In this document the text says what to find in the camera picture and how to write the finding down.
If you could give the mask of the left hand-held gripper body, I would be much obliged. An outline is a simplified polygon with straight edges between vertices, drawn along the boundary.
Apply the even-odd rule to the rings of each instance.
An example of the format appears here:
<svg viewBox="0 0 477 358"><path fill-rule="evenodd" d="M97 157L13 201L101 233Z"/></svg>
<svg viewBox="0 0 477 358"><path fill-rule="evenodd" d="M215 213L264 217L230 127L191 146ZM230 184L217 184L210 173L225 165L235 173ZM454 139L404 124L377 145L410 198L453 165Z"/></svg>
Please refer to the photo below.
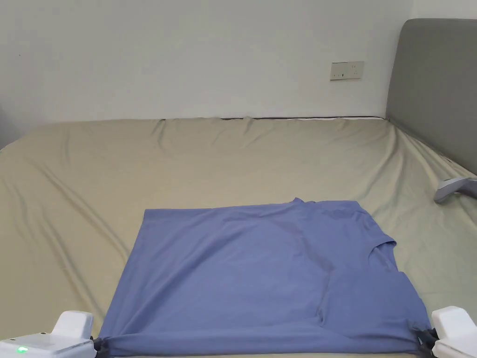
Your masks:
<svg viewBox="0 0 477 358"><path fill-rule="evenodd" d="M83 311L63 312L51 333L36 333L0 342L2 358L95 358L90 339L93 315Z"/></svg>

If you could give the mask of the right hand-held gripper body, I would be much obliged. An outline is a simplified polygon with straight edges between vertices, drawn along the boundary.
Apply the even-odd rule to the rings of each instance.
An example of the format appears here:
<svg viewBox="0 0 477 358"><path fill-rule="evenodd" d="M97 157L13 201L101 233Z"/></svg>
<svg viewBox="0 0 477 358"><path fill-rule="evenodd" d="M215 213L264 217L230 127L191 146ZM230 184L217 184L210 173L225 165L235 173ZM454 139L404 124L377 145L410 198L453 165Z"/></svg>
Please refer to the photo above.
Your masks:
<svg viewBox="0 0 477 358"><path fill-rule="evenodd" d="M431 313L437 333L431 353L436 358L475 358L477 326L469 314L457 306L448 306Z"/></svg>

